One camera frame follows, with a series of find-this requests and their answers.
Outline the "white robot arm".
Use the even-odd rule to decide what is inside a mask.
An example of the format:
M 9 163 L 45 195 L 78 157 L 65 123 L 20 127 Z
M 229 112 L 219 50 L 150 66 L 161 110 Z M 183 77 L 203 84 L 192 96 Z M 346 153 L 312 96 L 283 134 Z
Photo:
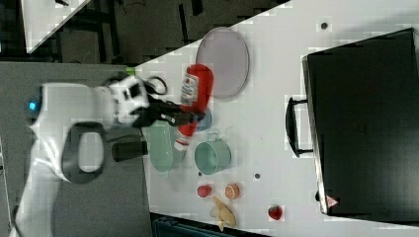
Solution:
M 52 237 L 52 213 L 60 185 L 86 184 L 105 166 L 105 134 L 114 127 L 143 128 L 164 120 L 172 126 L 204 118 L 207 90 L 184 87 L 181 102 L 158 100 L 152 84 L 137 76 L 89 87 L 44 83 L 30 124 L 31 163 L 9 237 Z

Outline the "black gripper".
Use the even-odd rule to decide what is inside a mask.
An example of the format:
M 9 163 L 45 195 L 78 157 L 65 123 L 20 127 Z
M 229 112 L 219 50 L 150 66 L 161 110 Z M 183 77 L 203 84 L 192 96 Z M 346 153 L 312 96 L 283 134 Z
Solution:
M 205 114 L 201 112 L 188 112 L 181 106 L 170 101 L 162 101 L 152 96 L 148 97 L 149 107 L 136 109 L 132 112 L 137 116 L 132 126 L 137 128 L 152 126 L 156 121 L 167 121 L 171 126 L 180 126 L 199 122 Z

